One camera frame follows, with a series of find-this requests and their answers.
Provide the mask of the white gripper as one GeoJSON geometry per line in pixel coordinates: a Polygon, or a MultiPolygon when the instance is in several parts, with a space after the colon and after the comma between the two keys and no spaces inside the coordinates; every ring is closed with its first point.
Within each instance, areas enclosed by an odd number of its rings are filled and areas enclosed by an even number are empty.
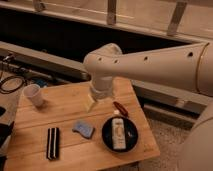
{"type": "Polygon", "coordinates": [[[112,78],[95,78],[90,84],[91,95],[85,98],[85,109],[90,112],[98,103],[97,100],[113,96],[113,79],[112,78]]]}

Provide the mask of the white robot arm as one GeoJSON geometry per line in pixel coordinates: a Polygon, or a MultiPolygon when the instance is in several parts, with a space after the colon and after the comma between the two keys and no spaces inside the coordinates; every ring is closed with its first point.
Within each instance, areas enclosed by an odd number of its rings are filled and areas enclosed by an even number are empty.
{"type": "Polygon", "coordinates": [[[213,45],[197,43],[124,54],[114,43],[83,61],[95,99],[112,94],[115,76],[188,90],[211,98],[182,146],[175,171],[213,171],[213,45]]]}

